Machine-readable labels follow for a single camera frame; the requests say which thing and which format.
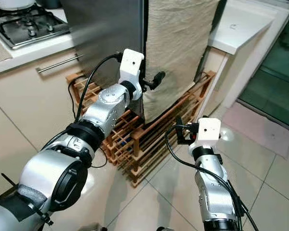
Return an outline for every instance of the glass door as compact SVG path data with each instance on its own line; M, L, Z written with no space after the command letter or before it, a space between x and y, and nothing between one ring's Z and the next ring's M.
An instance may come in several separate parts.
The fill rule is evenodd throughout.
M289 128L289 21L239 101Z

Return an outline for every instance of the drawer handle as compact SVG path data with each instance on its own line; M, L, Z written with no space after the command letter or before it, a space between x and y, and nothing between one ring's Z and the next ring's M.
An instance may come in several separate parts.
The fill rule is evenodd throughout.
M81 57L81 56L82 56L82 55L75 56L75 57L73 57L73 58L70 58L70 59L64 60L64 61L62 61L62 62L59 62L59 63L57 63L57 64L48 66L48 67L46 67L46 68L44 68L44 69L40 69L39 67L37 67L37 68L35 68L35 69L36 69L36 71L37 71L38 73L42 73L42 72L44 72L44 71L48 71L48 70L53 69L53 68L55 68L55 67L57 67L57 66L60 66L60 65L62 65L62 64L66 64L66 63L71 62L71 61L73 61L73 60L75 60L75 59L78 59L78 58Z

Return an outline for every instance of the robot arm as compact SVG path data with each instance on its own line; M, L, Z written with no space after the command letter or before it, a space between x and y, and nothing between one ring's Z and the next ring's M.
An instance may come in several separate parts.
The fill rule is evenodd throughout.
M50 215L80 197L94 153L131 100L141 96L139 67L144 55L126 49L118 84L101 91L81 120L70 124L52 143L32 157L18 188L0 200L0 231L41 230Z
M190 130L191 140L184 138L182 127ZM235 206L233 195L221 182L223 180L228 184L227 172L222 166L221 156L213 151L220 136L220 120L201 118L198 123L183 126L178 118L177 125L173 128L176 128L178 144L188 144L188 152L195 160L194 165L180 160L170 148L169 142L167 143L176 160L196 169L195 181L199 189L199 205L205 231L237 231L240 227L237 222L240 219L237 217L242 216L242 210Z

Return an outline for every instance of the kitchen counter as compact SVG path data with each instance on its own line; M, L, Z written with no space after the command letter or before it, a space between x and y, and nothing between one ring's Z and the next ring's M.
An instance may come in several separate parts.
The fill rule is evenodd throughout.
M63 9L48 11L66 22ZM228 0L220 24L210 36L209 45L229 54L235 54L250 39L266 30L271 21L270 16L255 10L246 0ZM0 72L73 47L70 34L50 38L17 50L11 50L1 39L0 43L12 56L12 59L0 62Z
M55 16L66 22L66 15L63 9L47 10ZM66 34L45 41L37 42L17 50L12 50L1 39L0 43L11 54L12 59L0 62L0 72L12 69L14 67L29 63L31 61L52 55L54 53L72 48L73 42L71 34Z
M235 54L249 40L265 31L273 19L246 0L228 0L219 25L210 35L209 45Z

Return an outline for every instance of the cabinet drawer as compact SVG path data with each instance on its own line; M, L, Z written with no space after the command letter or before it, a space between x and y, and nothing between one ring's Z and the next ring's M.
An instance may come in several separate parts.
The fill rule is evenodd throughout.
M65 77L81 68L77 60L42 74L35 68L73 56L70 50L0 75L0 107L37 149L73 121Z

